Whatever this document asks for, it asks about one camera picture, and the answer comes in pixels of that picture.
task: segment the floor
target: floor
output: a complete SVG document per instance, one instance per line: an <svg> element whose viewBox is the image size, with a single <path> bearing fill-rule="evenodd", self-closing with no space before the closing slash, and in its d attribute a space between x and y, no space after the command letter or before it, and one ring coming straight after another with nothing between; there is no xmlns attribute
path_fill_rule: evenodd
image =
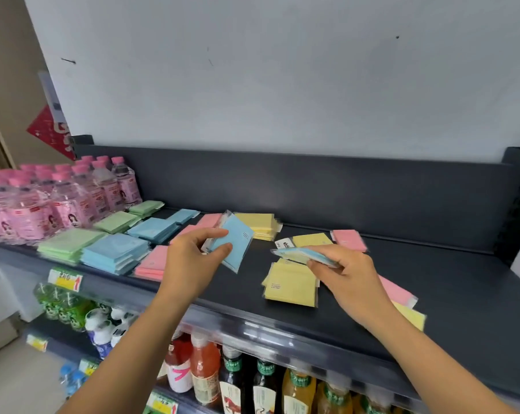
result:
<svg viewBox="0 0 520 414"><path fill-rule="evenodd" d="M64 361L18 338L0 350L0 412L53 414L64 402Z"/></svg>

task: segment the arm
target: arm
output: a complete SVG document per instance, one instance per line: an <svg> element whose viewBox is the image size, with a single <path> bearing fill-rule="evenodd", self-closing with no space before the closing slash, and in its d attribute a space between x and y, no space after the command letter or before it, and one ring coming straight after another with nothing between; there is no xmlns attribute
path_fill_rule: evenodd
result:
<svg viewBox="0 0 520 414"><path fill-rule="evenodd" d="M394 356L430 412L516 413L398 312L369 256L336 245L309 248L343 267L333 270L314 261L308 263L342 309Z"/></svg>
<svg viewBox="0 0 520 414"><path fill-rule="evenodd" d="M164 278L150 306L59 414L143 412L179 321L232 248L224 244L203 256L198 246L225 235L225 229L197 229L168 247Z"/></svg>

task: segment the orange juice bottle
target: orange juice bottle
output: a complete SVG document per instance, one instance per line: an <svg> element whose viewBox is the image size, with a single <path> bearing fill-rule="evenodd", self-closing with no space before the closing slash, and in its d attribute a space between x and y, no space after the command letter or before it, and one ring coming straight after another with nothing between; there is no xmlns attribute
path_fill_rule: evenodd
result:
<svg viewBox="0 0 520 414"><path fill-rule="evenodd" d="M317 414L353 414L352 396L347 389L329 383L317 390Z"/></svg>
<svg viewBox="0 0 520 414"><path fill-rule="evenodd" d="M202 405L216 408L220 404L220 351L201 333L191 334L191 375L195 398Z"/></svg>
<svg viewBox="0 0 520 414"><path fill-rule="evenodd" d="M283 378L283 413L310 414L316 394L316 378L287 369Z"/></svg>
<svg viewBox="0 0 520 414"><path fill-rule="evenodd" d="M360 402L360 414L390 414L394 394L384 388L374 385L365 385L365 395Z"/></svg>

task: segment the store shelf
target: store shelf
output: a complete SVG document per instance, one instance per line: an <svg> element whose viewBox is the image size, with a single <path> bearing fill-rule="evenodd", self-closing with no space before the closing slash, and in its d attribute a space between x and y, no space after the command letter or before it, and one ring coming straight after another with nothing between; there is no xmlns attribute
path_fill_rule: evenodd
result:
<svg viewBox="0 0 520 414"><path fill-rule="evenodd" d="M172 212L162 210L155 216ZM319 230L284 226L278 238L311 232ZM415 309L427 314L429 337L500 397L520 407L520 279L487 254L377 238L365 242L379 273L419 298ZM346 315L327 288L319 288L318 308L262 298L260 282L277 259L272 247L272 242L254 240L238 274L220 267L185 314L185 329L202 329L214 341L281 365L305 362L320 379L328 371L339 374L340 384L351 389L378 385L417 404L419 396L392 356ZM43 280L59 266L30 247L5 244L0 244L0 264L24 267ZM84 275L82 295L135 311L142 311L158 289L155 282L84 265L71 269Z"/></svg>
<svg viewBox="0 0 520 414"><path fill-rule="evenodd" d="M77 333L70 326L61 324L59 321L51 321L41 315L25 329L25 339L28 334L47 341L46 353L58 355L76 366L82 359L100 363L99 355L87 334ZM155 386L154 391L178 403L177 414L220 414L199 404L195 400L192 389L184 394L178 394L167 386Z"/></svg>

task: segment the pink bottle cap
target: pink bottle cap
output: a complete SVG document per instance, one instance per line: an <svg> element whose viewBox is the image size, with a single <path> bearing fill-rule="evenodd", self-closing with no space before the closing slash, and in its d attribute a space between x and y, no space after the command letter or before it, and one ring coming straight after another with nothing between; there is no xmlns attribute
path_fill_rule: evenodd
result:
<svg viewBox="0 0 520 414"><path fill-rule="evenodd" d="M53 173L53 180L55 181L67 181L72 178L71 174L68 172L59 172Z"/></svg>
<svg viewBox="0 0 520 414"><path fill-rule="evenodd" d="M93 161L91 163L93 165L93 168L106 168L106 162L105 161Z"/></svg>
<svg viewBox="0 0 520 414"><path fill-rule="evenodd" d="M36 165L36 172L44 171L44 170L53 171L53 166L51 166L50 164L37 164Z"/></svg>
<svg viewBox="0 0 520 414"><path fill-rule="evenodd" d="M53 172L51 170L40 170L36 171L36 177L38 180L53 180Z"/></svg>
<svg viewBox="0 0 520 414"><path fill-rule="evenodd" d="M89 167L84 164L83 166L72 166L74 174L85 174L89 172Z"/></svg>
<svg viewBox="0 0 520 414"><path fill-rule="evenodd" d="M30 184L30 179L28 177L11 177L9 179L9 184L13 187L28 186Z"/></svg>
<svg viewBox="0 0 520 414"><path fill-rule="evenodd" d="M72 172L72 168L70 167L70 164L55 164L55 171L57 173L63 173L63 172Z"/></svg>
<svg viewBox="0 0 520 414"><path fill-rule="evenodd" d="M35 164L21 164L20 169L23 171L35 171L36 165Z"/></svg>
<svg viewBox="0 0 520 414"><path fill-rule="evenodd" d="M15 175L15 170L12 168L4 168L0 170L0 177L3 177L4 179L8 179L9 177L12 177Z"/></svg>

